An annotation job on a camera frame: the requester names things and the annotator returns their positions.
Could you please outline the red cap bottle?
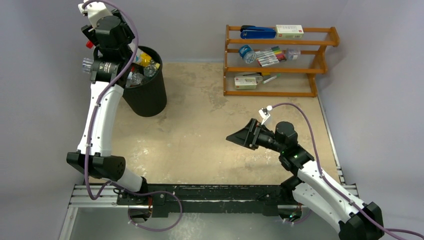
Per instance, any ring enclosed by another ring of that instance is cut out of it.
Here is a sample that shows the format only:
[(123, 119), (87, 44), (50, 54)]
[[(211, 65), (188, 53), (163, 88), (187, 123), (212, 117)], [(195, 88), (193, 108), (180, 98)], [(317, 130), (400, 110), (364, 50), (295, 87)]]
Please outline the red cap bottle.
[(92, 49), (94, 47), (94, 44), (91, 41), (88, 41), (85, 45), (88, 49)]

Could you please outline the yellow lemon drink bottle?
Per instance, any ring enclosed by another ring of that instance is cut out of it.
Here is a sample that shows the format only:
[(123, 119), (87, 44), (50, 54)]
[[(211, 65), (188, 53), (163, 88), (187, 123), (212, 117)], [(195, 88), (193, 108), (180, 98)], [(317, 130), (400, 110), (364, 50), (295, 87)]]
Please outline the yellow lemon drink bottle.
[(150, 55), (145, 52), (140, 54), (140, 65), (147, 69), (159, 69), (160, 63), (156, 62)]

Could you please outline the clear bottle white cap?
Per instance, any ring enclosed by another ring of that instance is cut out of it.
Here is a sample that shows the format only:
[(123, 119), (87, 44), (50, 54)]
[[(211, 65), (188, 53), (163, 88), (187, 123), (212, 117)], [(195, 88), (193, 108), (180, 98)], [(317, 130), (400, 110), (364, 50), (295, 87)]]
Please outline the clear bottle white cap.
[(144, 78), (145, 78), (144, 75), (141, 73), (130, 72), (127, 76), (125, 87), (126, 88), (137, 87), (142, 84)]

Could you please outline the dark green label bottle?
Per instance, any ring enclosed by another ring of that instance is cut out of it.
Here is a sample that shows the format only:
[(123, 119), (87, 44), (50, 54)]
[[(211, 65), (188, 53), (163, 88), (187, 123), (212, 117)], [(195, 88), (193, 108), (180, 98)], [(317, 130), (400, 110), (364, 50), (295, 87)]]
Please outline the dark green label bottle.
[(160, 67), (159, 63), (151, 63), (143, 68), (144, 76), (147, 78), (152, 78), (158, 71)]

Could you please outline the white label bottle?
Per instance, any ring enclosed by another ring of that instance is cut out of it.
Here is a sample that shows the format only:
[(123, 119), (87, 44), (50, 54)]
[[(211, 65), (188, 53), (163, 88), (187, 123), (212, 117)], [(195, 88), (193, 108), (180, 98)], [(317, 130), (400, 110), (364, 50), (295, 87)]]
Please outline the white label bottle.
[(135, 53), (133, 63), (137, 65), (141, 65), (143, 51), (139, 49), (138, 45), (135, 43), (135, 40), (133, 40), (128, 46), (131, 48), (133, 53)]

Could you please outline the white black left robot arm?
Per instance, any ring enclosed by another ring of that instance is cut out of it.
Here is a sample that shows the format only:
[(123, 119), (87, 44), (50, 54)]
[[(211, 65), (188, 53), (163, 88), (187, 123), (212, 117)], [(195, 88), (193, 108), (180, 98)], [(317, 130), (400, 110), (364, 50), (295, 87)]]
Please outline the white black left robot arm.
[(87, 187), (89, 178), (114, 182), (142, 205), (149, 199), (149, 191), (143, 187), (145, 179), (127, 167), (124, 157), (112, 155), (118, 104), (135, 65), (135, 35), (116, 9), (90, 3), (82, 13), (90, 24), (81, 30), (94, 45), (93, 59), (84, 65), (90, 74), (90, 104), (80, 143), (76, 151), (67, 154), (66, 161), (84, 175)]

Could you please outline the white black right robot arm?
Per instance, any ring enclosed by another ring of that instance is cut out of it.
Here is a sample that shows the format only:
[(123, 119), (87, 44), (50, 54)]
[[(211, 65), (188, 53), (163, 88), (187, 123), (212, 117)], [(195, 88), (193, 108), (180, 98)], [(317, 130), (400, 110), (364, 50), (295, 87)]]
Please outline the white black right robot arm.
[(298, 143), (294, 125), (279, 122), (274, 131), (252, 118), (226, 140), (256, 150), (258, 147), (279, 153), (283, 168), (293, 174), (281, 184), (280, 196), (288, 204), (295, 201), (325, 220), (341, 240), (379, 240), (384, 231), (381, 208), (365, 203), (330, 177), (318, 162)]

